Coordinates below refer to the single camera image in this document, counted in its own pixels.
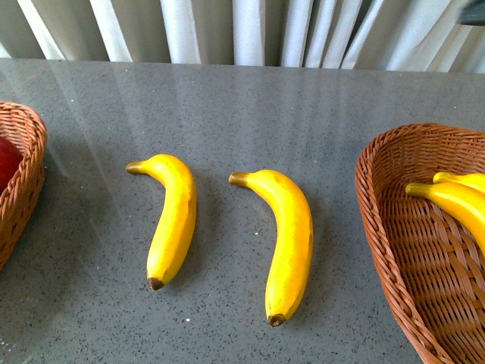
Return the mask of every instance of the white curtain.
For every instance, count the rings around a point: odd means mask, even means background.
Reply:
[[[485,72],[467,0],[2,0],[0,57]]]

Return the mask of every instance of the red apple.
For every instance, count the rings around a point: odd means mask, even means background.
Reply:
[[[9,140],[0,136],[0,194],[7,188],[18,169],[23,156],[20,150]]]

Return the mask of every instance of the table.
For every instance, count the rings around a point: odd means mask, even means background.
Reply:
[[[485,76],[281,67],[0,60],[0,99],[48,128],[39,204],[0,273],[0,362],[420,362],[365,239],[355,163],[412,122],[483,129]],[[199,190],[178,276],[146,283],[164,188],[125,171],[170,153]],[[233,171],[305,191],[314,258],[283,326],[264,316],[276,225]]]

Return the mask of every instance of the yellow banana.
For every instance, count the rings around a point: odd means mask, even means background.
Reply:
[[[286,322],[302,301],[313,254],[310,206],[299,187],[277,171],[234,172],[229,182],[248,187],[273,210],[277,241],[266,283],[266,316],[271,326]]]
[[[450,172],[438,172],[433,176],[433,182],[440,184],[442,182],[456,182],[465,186],[473,187],[482,193],[485,193],[485,174],[453,174]]]
[[[189,250],[196,226],[196,182],[181,160],[167,154],[129,163],[127,171],[148,174],[165,186],[164,207],[146,262],[149,286],[158,290],[175,277]]]
[[[474,236],[485,254],[485,194],[473,187],[454,182],[439,184],[411,183],[405,188],[409,196],[424,197],[461,222]]]

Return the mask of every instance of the brown wicker basket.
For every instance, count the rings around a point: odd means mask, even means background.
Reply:
[[[405,195],[434,173],[485,173],[485,133],[408,124],[377,136],[355,171],[358,203],[384,294],[421,359],[485,362],[485,259],[433,203]]]
[[[14,250],[44,183],[43,156],[47,132],[31,108],[0,101],[0,136],[22,152],[19,170],[0,195],[0,270]]]

